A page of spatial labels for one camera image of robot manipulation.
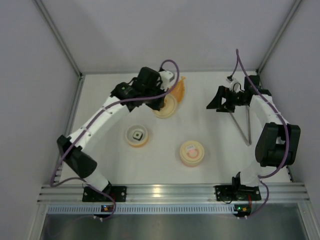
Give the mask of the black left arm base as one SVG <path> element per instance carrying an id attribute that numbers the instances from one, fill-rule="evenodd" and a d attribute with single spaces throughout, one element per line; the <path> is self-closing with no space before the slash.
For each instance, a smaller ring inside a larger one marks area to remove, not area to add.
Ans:
<path id="1" fill-rule="evenodd" d="M 115 202 L 123 203 L 126 202 L 127 198 L 127 187 L 124 185 L 112 186 L 110 190 L 106 193 Z M 112 202 L 112 200 L 101 194 L 91 187 L 86 186 L 83 189 L 82 202 L 85 203 L 102 203 L 102 202 Z"/>

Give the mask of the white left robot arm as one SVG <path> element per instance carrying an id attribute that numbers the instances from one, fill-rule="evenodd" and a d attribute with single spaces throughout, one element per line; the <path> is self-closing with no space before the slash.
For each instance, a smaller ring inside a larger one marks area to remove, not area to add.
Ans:
<path id="1" fill-rule="evenodd" d="M 69 136 L 57 139 L 60 161 L 76 174 L 75 179 L 87 183 L 98 193 L 108 194 L 112 184 L 100 173 L 98 163 L 90 156 L 95 144 L 122 117 L 135 108 L 146 105 L 159 111 L 175 74 L 160 68 L 158 71 L 142 67 L 130 82 L 120 82 L 111 91 L 99 110 Z"/>

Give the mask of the metal serving tongs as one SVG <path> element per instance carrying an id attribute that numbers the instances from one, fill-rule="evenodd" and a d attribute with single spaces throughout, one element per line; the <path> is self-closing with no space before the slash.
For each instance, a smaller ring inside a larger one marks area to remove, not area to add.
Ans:
<path id="1" fill-rule="evenodd" d="M 238 133 L 247 146 L 252 145 L 252 133 L 251 133 L 251 119 L 250 108 L 248 106 L 242 106 L 237 108 L 235 113 L 229 113 L 229 116 L 234 123 Z"/>

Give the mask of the cream lid orange smiley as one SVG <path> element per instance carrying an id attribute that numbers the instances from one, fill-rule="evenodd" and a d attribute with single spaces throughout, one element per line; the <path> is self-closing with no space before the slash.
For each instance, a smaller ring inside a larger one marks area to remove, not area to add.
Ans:
<path id="1" fill-rule="evenodd" d="M 177 107 L 176 98 L 172 94 L 168 94 L 164 98 L 164 106 L 160 110 L 153 110 L 153 113 L 159 119 L 167 119 L 176 112 Z"/>

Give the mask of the black white sushi piece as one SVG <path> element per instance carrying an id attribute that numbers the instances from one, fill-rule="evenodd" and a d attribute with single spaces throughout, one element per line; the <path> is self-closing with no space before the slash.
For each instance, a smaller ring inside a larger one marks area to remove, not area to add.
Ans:
<path id="1" fill-rule="evenodd" d="M 140 141 L 143 138 L 143 132 L 140 130 L 135 130 L 132 134 L 132 138 L 136 141 Z"/>

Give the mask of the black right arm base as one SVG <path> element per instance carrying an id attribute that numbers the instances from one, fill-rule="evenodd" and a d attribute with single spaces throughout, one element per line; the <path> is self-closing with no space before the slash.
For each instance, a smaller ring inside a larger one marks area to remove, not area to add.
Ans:
<path id="1" fill-rule="evenodd" d="M 235 201 L 260 201 L 262 199 L 258 186 L 233 186 L 231 184 L 214 186 L 218 202 L 232 203 Z"/>

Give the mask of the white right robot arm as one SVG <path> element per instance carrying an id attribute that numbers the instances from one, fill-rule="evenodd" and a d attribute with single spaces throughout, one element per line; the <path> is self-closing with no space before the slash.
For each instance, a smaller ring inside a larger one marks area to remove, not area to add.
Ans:
<path id="1" fill-rule="evenodd" d="M 248 113 L 253 112 L 258 118 L 262 131 L 255 145 L 255 159 L 232 178 L 235 191 L 253 191 L 262 179 L 295 162 L 301 129 L 285 120 L 270 91 L 261 87 L 259 75 L 245 77 L 243 85 L 232 76 L 227 80 L 230 86 L 219 86 L 206 109 L 232 114 L 236 107 L 245 106 Z"/>

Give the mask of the cream bowl orange base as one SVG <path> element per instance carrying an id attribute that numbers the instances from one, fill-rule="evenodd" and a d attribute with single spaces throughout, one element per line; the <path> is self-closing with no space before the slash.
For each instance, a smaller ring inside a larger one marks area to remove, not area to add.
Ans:
<path id="1" fill-rule="evenodd" d="M 140 141 L 133 139 L 134 131 L 141 131 L 143 132 L 143 138 Z M 149 132 L 144 125 L 141 124 L 134 124 L 130 126 L 124 134 L 125 141 L 133 148 L 140 148 L 143 147 L 149 140 Z"/>

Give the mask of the cream lid pink smiley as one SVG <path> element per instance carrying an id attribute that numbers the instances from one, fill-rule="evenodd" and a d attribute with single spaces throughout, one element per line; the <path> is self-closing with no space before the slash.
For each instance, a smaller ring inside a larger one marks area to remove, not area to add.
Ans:
<path id="1" fill-rule="evenodd" d="M 184 142 L 179 150 L 180 156 L 189 158 L 200 158 L 204 157 L 205 150 L 201 143 L 195 140 L 188 140 Z"/>

